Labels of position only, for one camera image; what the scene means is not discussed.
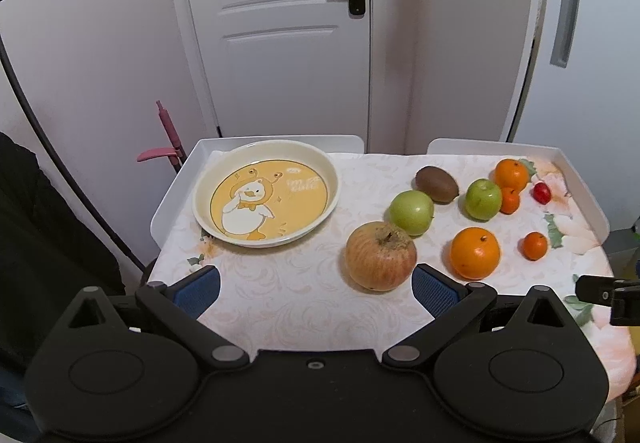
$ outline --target cherry tomato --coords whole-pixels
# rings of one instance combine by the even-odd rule
[[[551,190],[546,183],[536,183],[531,191],[533,198],[540,204],[547,204],[551,201]]]

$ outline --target orange fruit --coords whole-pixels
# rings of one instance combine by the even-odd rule
[[[522,192],[529,183],[529,171],[517,160],[503,159],[495,166],[494,180],[500,188],[513,188],[516,192]]]
[[[540,232],[531,232],[522,240],[522,253],[530,261],[537,261],[545,256],[549,243]]]
[[[451,242],[451,265],[460,277],[484,279],[500,262],[500,245],[495,235],[482,228],[471,227],[458,232]]]
[[[509,216],[520,206],[520,194],[509,187],[504,187],[500,190],[502,191],[502,206],[500,207],[500,211]]]

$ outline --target cartoon duck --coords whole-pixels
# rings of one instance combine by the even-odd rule
[[[251,169],[249,175],[249,179],[239,181],[231,188],[231,200],[222,208],[222,227],[228,233],[248,234],[248,241],[260,241],[265,235],[258,229],[267,217],[273,219],[273,213],[265,203],[273,195],[273,184],[282,173],[276,172],[273,181],[258,177],[256,169]]]

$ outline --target bowl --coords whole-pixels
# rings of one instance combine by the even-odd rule
[[[227,243],[269,248],[311,232],[333,212],[340,178],[329,156],[291,140],[265,140],[225,153],[196,182],[200,226]]]

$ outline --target metal bolt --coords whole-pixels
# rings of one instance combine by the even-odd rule
[[[211,356],[219,362],[235,362],[244,356],[244,351],[238,346],[220,346],[211,351]]]
[[[395,346],[386,353],[396,362],[413,362],[420,356],[420,351],[414,346]]]

